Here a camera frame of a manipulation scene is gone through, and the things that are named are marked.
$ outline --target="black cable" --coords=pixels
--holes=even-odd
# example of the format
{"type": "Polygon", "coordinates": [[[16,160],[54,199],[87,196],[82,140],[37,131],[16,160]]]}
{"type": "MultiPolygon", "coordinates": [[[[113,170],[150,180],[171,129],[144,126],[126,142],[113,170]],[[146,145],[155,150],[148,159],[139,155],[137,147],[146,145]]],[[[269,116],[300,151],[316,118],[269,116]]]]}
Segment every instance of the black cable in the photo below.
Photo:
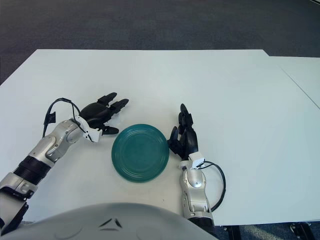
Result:
{"type": "Polygon", "coordinates": [[[73,120],[74,120],[74,123],[78,125],[78,127],[82,130],[82,132],[86,132],[85,130],[83,130],[81,127],[80,127],[80,124],[76,121],[76,116],[75,116],[75,109],[78,111],[78,113],[80,114],[80,110],[79,108],[77,107],[77,105],[75,105],[71,100],[67,99],[67,98],[64,98],[64,97],[60,97],[58,99],[56,99],[53,103],[51,103],[51,105],[49,106],[46,114],[45,114],[45,118],[44,118],[44,123],[43,123],[43,133],[42,133],[42,137],[44,138],[45,135],[46,135],[46,131],[47,131],[47,127],[48,127],[48,124],[50,123],[55,123],[56,122],[56,117],[54,115],[54,121],[51,121],[50,117],[51,117],[51,109],[53,108],[53,106],[55,105],[55,103],[57,102],[65,102],[65,103],[69,103],[71,104],[72,106],[72,114],[73,114],[73,120]]]}
{"type": "Polygon", "coordinates": [[[225,197],[225,194],[226,194],[226,177],[225,177],[224,171],[222,171],[221,167],[219,167],[219,165],[217,165],[217,164],[215,164],[215,163],[213,163],[213,162],[211,162],[211,161],[204,161],[204,162],[203,162],[202,164],[200,164],[198,167],[199,167],[199,169],[206,169],[206,168],[211,167],[211,166],[215,166],[215,167],[219,170],[219,172],[220,172],[220,174],[221,174],[221,177],[222,177],[222,181],[223,181],[223,190],[222,190],[220,199],[219,199],[219,201],[211,208],[211,212],[213,212],[214,210],[216,210],[216,209],[220,206],[220,204],[221,204],[222,201],[224,200],[224,197],[225,197]]]}

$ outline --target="silver robotic forearm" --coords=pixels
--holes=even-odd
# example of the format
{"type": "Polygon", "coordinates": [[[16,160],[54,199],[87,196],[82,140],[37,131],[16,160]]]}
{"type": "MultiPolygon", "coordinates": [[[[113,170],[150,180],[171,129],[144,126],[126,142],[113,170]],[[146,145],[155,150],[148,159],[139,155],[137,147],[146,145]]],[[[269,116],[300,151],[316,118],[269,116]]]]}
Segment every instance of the silver robotic forearm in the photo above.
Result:
{"type": "Polygon", "coordinates": [[[188,160],[180,162],[183,216],[216,236],[214,219],[206,196],[206,177],[199,169],[199,165],[204,162],[205,158],[199,151],[189,154],[188,160]]]}
{"type": "Polygon", "coordinates": [[[83,135],[71,120],[59,123],[52,133],[39,141],[14,172],[9,172],[0,181],[0,235],[17,227],[28,209],[27,199],[36,192],[38,183],[83,135]]]}

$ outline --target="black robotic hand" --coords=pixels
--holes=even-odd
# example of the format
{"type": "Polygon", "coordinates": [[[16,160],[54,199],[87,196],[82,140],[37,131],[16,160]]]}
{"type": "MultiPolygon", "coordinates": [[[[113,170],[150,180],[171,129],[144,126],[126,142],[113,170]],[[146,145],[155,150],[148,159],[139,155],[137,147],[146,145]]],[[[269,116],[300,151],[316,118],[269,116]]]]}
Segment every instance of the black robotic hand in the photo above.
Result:
{"type": "Polygon", "coordinates": [[[87,105],[80,112],[82,117],[92,129],[101,129],[102,135],[117,134],[119,129],[111,126],[105,126],[104,123],[109,121],[113,114],[117,114],[129,102],[128,99],[116,101],[109,106],[109,103],[117,96],[113,92],[98,99],[97,102],[87,105]]]}
{"type": "Polygon", "coordinates": [[[169,148],[178,154],[182,160],[188,160],[189,154],[198,152],[198,140],[195,130],[192,128],[194,124],[191,114],[186,106],[182,103],[179,113],[179,127],[174,126],[170,139],[167,141],[169,148]]]}

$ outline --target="green plate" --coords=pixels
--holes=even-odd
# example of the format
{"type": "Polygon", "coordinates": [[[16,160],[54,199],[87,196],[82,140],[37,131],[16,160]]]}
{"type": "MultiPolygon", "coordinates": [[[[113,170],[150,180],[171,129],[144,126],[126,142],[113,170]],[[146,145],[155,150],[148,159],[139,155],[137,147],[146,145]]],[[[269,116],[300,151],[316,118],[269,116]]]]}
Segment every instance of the green plate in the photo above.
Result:
{"type": "Polygon", "coordinates": [[[157,177],[166,167],[169,147],[165,136],[147,124],[123,130],[112,146],[112,163],[125,179],[144,183],[157,177]]]}

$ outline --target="robotic arm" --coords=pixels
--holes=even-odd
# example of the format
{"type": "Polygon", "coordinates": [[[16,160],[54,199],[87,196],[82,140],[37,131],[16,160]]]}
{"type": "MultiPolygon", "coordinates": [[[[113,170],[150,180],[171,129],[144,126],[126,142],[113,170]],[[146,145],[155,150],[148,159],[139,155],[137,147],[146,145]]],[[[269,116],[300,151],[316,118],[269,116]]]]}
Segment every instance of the robotic arm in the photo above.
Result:
{"type": "Polygon", "coordinates": [[[43,138],[14,172],[9,172],[0,181],[0,236],[18,227],[29,207],[27,199],[33,196],[39,182],[72,144],[81,137],[98,142],[101,135],[119,132],[117,128],[104,125],[129,102],[128,99],[123,99],[109,106],[109,102],[116,95],[113,92],[99,98],[97,102],[86,106],[77,116],[73,112],[72,119],[60,122],[53,132],[45,136],[47,125],[56,121],[55,112],[50,113],[53,104],[58,100],[71,103],[73,110],[75,105],[68,99],[59,98],[50,106],[44,120],[43,138]]]}
{"type": "Polygon", "coordinates": [[[191,114],[184,104],[181,104],[180,110],[179,127],[173,127],[167,142],[169,148],[182,158],[179,168],[182,169],[180,185],[183,215],[216,237],[214,220],[205,191],[206,177],[200,169],[200,166],[205,163],[205,158],[198,149],[197,134],[192,128],[194,122],[191,114]]]}

